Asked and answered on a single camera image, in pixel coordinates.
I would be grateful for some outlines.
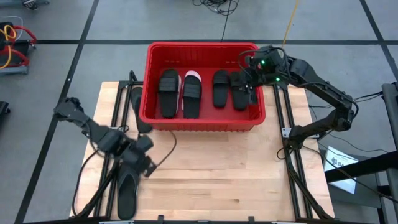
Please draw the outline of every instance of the black slipper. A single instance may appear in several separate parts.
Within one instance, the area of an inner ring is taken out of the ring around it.
[[[139,106],[141,103],[141,95],[142,95],[142,88],[135,87],[130,92],[130,102],[132,109],[134,110],[134,114],[136,115],[136,123],[138,132],[141,134],[146,134],[152,131],[152,126],[142,122],[139,117]]]
[[[199,118],[201,101],[201,78],[195,71],[188,71],[184,78],[182,109],[184,118]]]
[[[213,105],[217,108],[224,108],[228,97],[228,72],[218,70],[213,76]]]
[[[230,79],[234,109],[245,110],[249,103],[248,94],[244,90],[246,77],[245,75],[239,74],[239,72],[232,72]]]
[[[160,112],[164,118],[173,118],[177,113],[181,77],[174,69],[166,70],[159,82]]]
[[[128,165],[121,164],[118,172],[118,217],[130,220],[137,212],[139,176]]]

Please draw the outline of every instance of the red basket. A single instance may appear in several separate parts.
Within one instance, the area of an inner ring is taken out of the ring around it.
[[[256,88],[259,104],[249,105],[244,111],[233,108],[231,91],[223,109],[213,106],[212,96],[214,73],[219,69],[240,71],[237,64],[239,53],[256,49],[257,46],[251,43],[154,42],[148,48],[139,111],[141,120],[158,130],[178,131],[249,131],[254,125],[261,124],[266,118],[262,88]],[[176,69],[182,80],[189,70],[200,74],[202,96],[198,119],[183,118],[182,94],[174,119],[165,119],[160,114],[159,80],[163,71],[169,68]]]

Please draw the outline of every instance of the wooden table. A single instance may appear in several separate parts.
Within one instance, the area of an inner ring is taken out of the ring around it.
[[[94,120],[110,125],[118,82],[102,83]],[[295,124],[311,123],[304,89],[290,86],[289,95]],[[176,131],[178,143],[173,154],[149,179],[139,186],[135,220],[294,220],[285,162],[276,158],[282,147],[277,110],[272,87],[264,87],[266,120],[246,133]],[[289,126],[285,113],[285,125]],[[118,122],[121,120],[121,103]],[[127,135],[136,137],[136,120],[130,110]],[[149,155],[159,162],[172,148],[174,139],[168,131],[149,134],[154,147]],[[305,145],[318,149],[315,140]],[[85,159],[93,152],[88,144]],[[321,158],[301,150],[309,191],[325,211],[334,216]],[[103,159],[95,156],[81,176],[76,210],[81,211],[100,181]],[[305,216],[302,194],[297,188],[301,216]],[[118,219],[117,195],[112,219]],[[108,192],[103,196],[101,215],[105,214]]]

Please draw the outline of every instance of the black cable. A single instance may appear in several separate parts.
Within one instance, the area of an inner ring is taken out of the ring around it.
[[[221,9],[220,7],[229,1],[228,10]],[[236,8],[238,7],[239,0],[199,0],[199,4],[195,4],[195,0],[192,0],[192,4],[194,6],[206,6],[211,12],[220,14],[222,16],[229,16],[231,15]],[[235,3],[235,7],[231,9],[231,3]]]
[[[231,3],[232,3],[232,1],[229,1],[228,12],[229,12],[229,9],[231,8]],[[228,16],[229,16],[229,14],[226,15],[225,24],[224,24],[223,36],[221,37],[221,41],[220,41],[221,43],[223,42],[223,39],[224,39],[224,34],[225,34],[225,29],[226,29],[226,23],[228,22]]]
[[[357,150],[359,150],[359,151],[363,151],[363,152],[377,152],[377,151],[382,151],[382,152],[388,153],[387,151],[385,151],[385,150],[383,150],[383,149],[374,149],[374,150],[364,150],[364,149],[360,149],[360,148],[354,146],[353,144],[351,144],[349,141],[347,141],[347,140],[345,140],[345,139],[342,139],[342,138],[340,138],[340,137],[338,137],[338,136],[334,136],[334,135],[332,135],[332,134],[331,134],[330,136],[333,137],[333,138],[337,138],[337,139],[340,139],[340,140],[346,142],[347,144],[349,144],[350,146],[353,146],[355,149],[357,149]]]
[[[356,108],[356,110],[355,110],[355,113],[354,113],[354,116],[353,116],[353,119],[356,117],[356,115],[358,115],[358,112],[359,112],[359,106],[358,106],[358,104],[355,102],[355,101],[353,101],[353,100],[349,100],[350,102],[352,102],[352,104],[354,104],[354,106],[355,106],[355,108]]]
[[[313,113],[315,119],[318,121],[317,114],[315,113],[314,109],[313,109],[313,108],[310,108],[310,109],[312,110],[312,113]],[[374,150],[364,150],[364,149],[360,149],[360,148],[354,146],[352,143],[350,143],[349,141],[347,141],[347,140],[345,140],[345,139],[343,139],[343,138],[340,138],[340,137],[338,137],[338,136],[334,136],[334,135],[332,135],[332,134],[330,134],[330,133],[328,133],[328,134],[329,134],[331,137],[333,137],[333,138],[337,138],[337,139],[340,139],[340,140],[346,142],[347,144],[349,144],[350,146],[354,147],[355,149],[357,149],[357,150],[359,150],[359,151],[363,151],[363,152],[377,152],[377,151],[382,151],[382,152],[388,153],[387,151],[385,151],[385,150],[383,150],[383,149],[374,149]]]
[[[318,144],[321,145],[322,147],[324,147],[325,149],[328,150],[328,148],[327,148],[325,145],[321,144],[320,142],[318,142]],[[338,154],[337,152],[333,152],[332,150],[329,150],[329,152],[333,153],[333,154],[336,155],[336,156],[344,157],[344,158],[346,158],[346,159],[353,159],[353,158],[351,158],[350,156],[344,156],[344,155]]]
[[[172,150],[170,150],[170,152],[157,164],[157,166],[162,165],[162,163],[171,155],[171,153],[173,153],[175,147],[177,146],[177,137],[175,137],[175,134],[170,131],[170,133],[172,134],[173,138],[174,138],[174,146],[172,148]]]
[[[367,98],[367,97],[375,96],[375,95],[376,95],[376,96],[380,96],[381,94],[383,94],[382,91],[380,91],[380,92],[378,92],[378,93],[372,93],[372,94],[360,96],[360,97],[355,98],[354,100],[356,101],[356,100],[359,100],[359,99],[362,99],[362,98]]]
[[[278,159],[280,159],[280,160],[284,160],[284,159],[286,159],[286,156],[285,157],[279,157],[279,153],[283,150],[284,148],[282,147],[282,148],[280,148],[277,152],[276,152],[276,157],[278,158]],[[291,155],[291,153],[293,152],[293,149],[290,149],[289,150],[289,156]]]
[[[95,154],[99,155],[99,156],[102,157],[102,158],[104,157],[104,155],[100,154],[100,150],[97,149],[97,148],[94,146],[93,139],[91,138],[91,129],[90,129],[90,126],[89,126],[88,124],[86,124],[86,127],[87,127],[88,142],[90,143],[91,148],[94,150],[94,152],[93,152],[89,157],[87,157],[86,161],[83,163],[83,165],[81,165],[81,168],[80,168],[80,171],[79,171],[79,174],[78,174],[78,177],[77,177],[77,183],[76,183],[76,187],[75,187],[75,193],[73,194],[73,200],[72,200],[72,212],[73,212],[74,216],[77,216],[77,212],[76,212],[76,210],[75,210],[75,200],[76,200],[77,192],[78,192],[78,190],[79,190],[79,184],[80,184],[81,174],[83,173],[83,169],[85,168],[87,162],[88,162],[92,157],[94,157]],[[130,126],[125,125],[125,126],[124,126],[124,132],[126,133],[126,132],[129,131],[129,130],[130,130]]]
[[[372,99],[375,99],[375,98],[377,98],[377,97],[379,97],[379,96],[381,96],[381,95],[382,95],[382,92],[372,93],[372,94],[360,96],[360,97],[355,98],[355,99],[354,99],[354,102],[360,103],[360,102],[372,100]],[[373,97],[368,98],[368,99],[365,99],[365,100],[359,100],[359,99],[367,98],[367,97],[370,97],[370,96],[373,96]],[[332,105],[326,105],[326,106],[309,105],[309,107],[311,107],[311,108],[331,108]]]
[[[375,98],[377,98],[377,97],[379,97],[379,96],[381,96],[381,95],[382,95],[382,94],[377,95],[377,96],[374,96],[374,97],[370,97],[370,98],[365,99],[365,100],[356,100],[355,102],[360,103],[360,102],[368,101],[368,100],[371,100],[371,99],[375,99]]]
[[[99,149],[95,150],[87,159],[86,161],[83,163],[83,165],[80,168],[78,177],[77,177],[77,183],[76,183],[76,188],[75,188],[75,193],[73,194],[73,200],[72,200],[72,212],[74,214],[74,216],[77,216],[77,212],[75,210],[75,200],[76,200],[76,195],[79,189],[79,184],[80,184],[80,178],[81,178],[81,174],[83,173],[83,169],[85,168],[87,162],[98,152]]]
[[[395,200],[395,199],[393,199],[393,198],[390,198],[389,196],[387,196],[387,195],[385,195],[385,194],[383,194],[383,193],[381,193],[381,192],[378,192],[377,190],[373,190],[372,188],[370,188],[370,187],[367,186],[366,184],[364,184],[364,183],[362,183],[362,182],[356,180],[354,177],[352,177],[351,175],[347,174],[347,172],[345,172],[345,171],[341,170],[340,168],[338,168],[337,166],[335,166],[335,165],[334,165],[332,162],[330,162],[324,155],[322,155],[322,153],[318,152],[317,150],[311,149],[311,148],[309,148],[309,147],[307,147],[307,146],[303,146],[303,147],[306,148],[306,149],[308,149],[308,150],[310,150],[310,151],[316,152],[317,154],[319,154],[319,156],[320,156],[323,160],[327,161],[327,163],[329,163],[331,166],[333,166],[337,171],[341,172],[342,174],[344,174],[344,175],[347,176],[348,178],[352,179],[352,180],[355,181],[356,183],[362,185],[363,187],[366,187],[367,189],[369,189],[370,191],[374,192],[374,193],[377,194],[378,196],[384,197],[385,199],[388,199],[388,200],[390,200],[390,201],[392,201],[392,202],[394,202],[394,203],[398,203],[397,200]]]

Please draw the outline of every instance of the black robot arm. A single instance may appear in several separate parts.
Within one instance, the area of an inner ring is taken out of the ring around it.
[[[57,120],[72,122],[81,128],[90,143],[95,143],[98,150],[110,153],[115,160],[104,183],[98,187],[93,198],[76,217],[88,217],[108,184],[115,178],[118,161],[127,164],[135,173],[143,174],[145,177],[149,177],[156,170],[156,164],[145,154],[153,146],[149,137],[143,136],[136,141],[127,137],[122,131],[97,124],[84,114],[77,98],[63,99],[53,112]]]
[[[335,107],[326,118],[306,126],[292,127],[286,138],[288,147],[300,149],[310,136],[351,128],[355,117],[351,107],[353,103],[357,106],[352,97],[320,78],[306,61],[287,56],[282,48],[267,46],[255,51],[254,56],[247,57],[246,62],[249,67],[244,69],[244,74],[249,77],[249,86],[277,84],[285,88],[291,84],[310,90]]]

